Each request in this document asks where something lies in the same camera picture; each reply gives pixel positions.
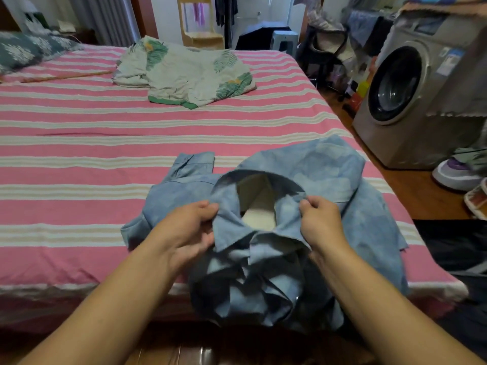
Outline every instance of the green hem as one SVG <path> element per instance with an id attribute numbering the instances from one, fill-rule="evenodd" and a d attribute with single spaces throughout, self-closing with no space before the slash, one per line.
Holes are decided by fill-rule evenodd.
<path id="1" fill-rule="evenodd" d="M 168 99 L 159 99 L 154 96 L 148 96 L 147 97 L 150 102 L 153 102 L 155 104 L 166 104 L 166 105 L 181 105 L 184 106 L 190 110 L 196 109 L 198 107 L 197 104 L 193 104 L 191 102 L 188 102 L 186 100 L 168 100 Z"/>

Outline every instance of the person's left hand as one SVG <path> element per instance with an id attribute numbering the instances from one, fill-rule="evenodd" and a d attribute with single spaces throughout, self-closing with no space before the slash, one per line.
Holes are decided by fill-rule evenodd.
<path id="1" fill-rule="evenodd" d="M 173 278 L 215 242 L 211 220 L 217 211 L 218 204 L 208 200 L 175 208 L 147 236 L 146 242 L 164 254 Z"/>

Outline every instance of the denim shirt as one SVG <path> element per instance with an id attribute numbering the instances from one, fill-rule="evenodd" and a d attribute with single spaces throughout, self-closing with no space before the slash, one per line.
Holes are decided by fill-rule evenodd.
<path id="1" fill-rule="evenodd" d="M 338 302 L 308 258 L 299 202 L 323 196 L 340 209 L 351 247 L 402 293 L 407 282 L 400 250 L 407 247 L 381 193 L 362 178 L 365 160 L 338 136 L 258 152 L 233 171 L 212 174 L 214 154 L 180 154 L 151 188 L 142 214 L 122 227 L 133 249 L 175 207 L 210 199 L 215 246 L 189 273 L 192 305 L 220 325 L 280 323 L 298 331 L 336 330 Z M 275 195 L 276 227 L 242 221 L 238 184 L 265 174 Z"/>

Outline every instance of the washing machine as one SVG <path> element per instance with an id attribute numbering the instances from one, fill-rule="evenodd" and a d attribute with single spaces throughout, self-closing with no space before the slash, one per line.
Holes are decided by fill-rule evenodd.
<path id="1" fill-rule="evenodd" d="M 396 20 L 353 122 L 384 166 L 433 169 L 487 118 L 487 19 L 407 12 Z"/>

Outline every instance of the bed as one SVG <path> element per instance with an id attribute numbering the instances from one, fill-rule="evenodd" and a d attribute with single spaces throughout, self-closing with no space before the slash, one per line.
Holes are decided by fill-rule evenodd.
<path id="1" fill-rule="evenodd" d="M 195 110 L 152 104 L 111 75 L 20 83 L 25 78 L 114 70 L 123 48 L 86 45 L 5 77 L 0 85 L 0 326 L 58 326 L 128 255 L 120 226 L 137 216 L 152 184 L 180 152 L 214 151 L 224 173 L 253 153 L 338 134 L 366 155 L 294 59 L 236 51 L 258 88 Z M 379 170 L 380 190 L 409 248 L 411 300 L 438 315 L 467 295 L 436 265 Z M 195 318 L 183 276 L 156 313 Z"/>

